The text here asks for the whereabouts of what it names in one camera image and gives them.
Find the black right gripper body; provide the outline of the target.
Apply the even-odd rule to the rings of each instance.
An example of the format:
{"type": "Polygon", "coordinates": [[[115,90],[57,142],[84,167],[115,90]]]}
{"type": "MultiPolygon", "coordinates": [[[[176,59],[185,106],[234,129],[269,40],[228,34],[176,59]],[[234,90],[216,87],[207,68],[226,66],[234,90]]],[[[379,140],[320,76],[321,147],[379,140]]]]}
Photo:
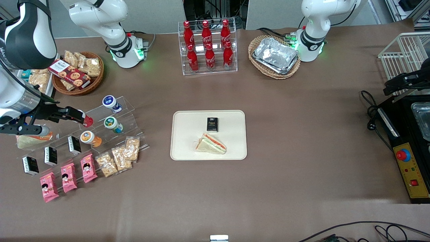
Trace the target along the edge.
{"type": "Polygon", "coordinates": [[[32,112],[32,123],[35,120],[48,120],[58,123],[60,119],[68,120],[69,106],[64,108],[58,107],[55,103],[39,102],[37,107],[32,112]]]}

